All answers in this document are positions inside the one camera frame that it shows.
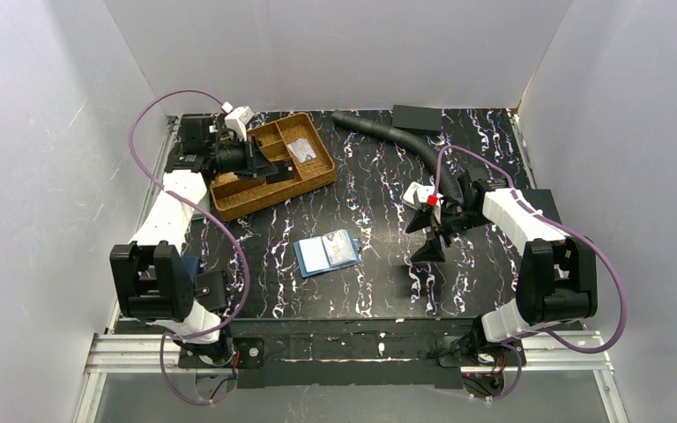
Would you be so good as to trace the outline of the dark credit card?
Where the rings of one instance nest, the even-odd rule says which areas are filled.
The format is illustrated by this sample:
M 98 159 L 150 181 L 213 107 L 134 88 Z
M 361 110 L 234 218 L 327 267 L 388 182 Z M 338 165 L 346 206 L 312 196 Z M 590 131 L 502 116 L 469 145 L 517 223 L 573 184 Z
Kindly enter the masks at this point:
M 269 183 L 292 181 L 295 178 L 294 162 L 292 160 L 277 160 L 273 162 L 277 173 L 267 178 Z

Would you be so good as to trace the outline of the silver VIP credit card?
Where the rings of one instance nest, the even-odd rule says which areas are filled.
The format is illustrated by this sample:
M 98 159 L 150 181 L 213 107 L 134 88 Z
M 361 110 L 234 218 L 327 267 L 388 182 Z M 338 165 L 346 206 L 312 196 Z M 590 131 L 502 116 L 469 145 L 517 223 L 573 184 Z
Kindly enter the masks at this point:
M 353 239 L 346 230 L 337 230 L 321 237 L 331 266 L 352 262 L 355 259 Z

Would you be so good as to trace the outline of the light blue card holder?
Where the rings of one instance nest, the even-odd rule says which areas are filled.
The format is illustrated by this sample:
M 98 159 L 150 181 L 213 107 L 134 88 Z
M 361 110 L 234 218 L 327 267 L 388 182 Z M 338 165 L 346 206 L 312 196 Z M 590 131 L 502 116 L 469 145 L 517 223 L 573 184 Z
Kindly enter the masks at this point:
M 295 242 L 294 252 L 301 276 L 309 278 L 358 264 L 361 247 L 359 239 L 339 229 Z

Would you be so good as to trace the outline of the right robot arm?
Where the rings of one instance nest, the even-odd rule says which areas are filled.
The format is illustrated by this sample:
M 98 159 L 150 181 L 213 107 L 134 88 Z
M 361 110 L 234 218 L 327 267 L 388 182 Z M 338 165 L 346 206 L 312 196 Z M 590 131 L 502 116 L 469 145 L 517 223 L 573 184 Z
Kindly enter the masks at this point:
M 477 317 L 469 338 L 473 347 L 511 341 L 550 323 L 579 320 L 597 311 L 596 260 L 581 241 L 544 220 L 522 191 L 499 179 L 470 172 L 458 177 L 462 198 L 413 183 L 403 201 L 415 210 L 406 231 L 424 231 L 413 263 L 442 263 L 455 235 L 479 226 L 500 228 L 521 256 L 516 296 Z

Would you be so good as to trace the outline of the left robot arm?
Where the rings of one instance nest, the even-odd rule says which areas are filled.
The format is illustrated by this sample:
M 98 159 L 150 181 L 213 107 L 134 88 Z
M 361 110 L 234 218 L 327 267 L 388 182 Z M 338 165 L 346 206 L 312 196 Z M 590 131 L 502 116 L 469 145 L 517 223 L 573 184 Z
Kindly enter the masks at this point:
M 272 182 L 286 172 L 248 131 L 253 115 L 248 107 L 227 111 L 223 121 L 213 115 L 182 115 L 163 174 L 143 170 L 159 189 L 150 211 L 130 240 L 110 251 L 121 314 L 161 327 L 164 338 L 194 346 L 217 344 L 244 306 L 238 303 L 222 318 L 217 311 L 228 304 L 227 274 L 204 271 L 199 260 L 182 256 L 182 246 L 192 218 L 200 214 L 219 227 L 236 257 L 247 261 L 240 242 L 200 203 L 210 196 L 210 184 L 218 175 Z

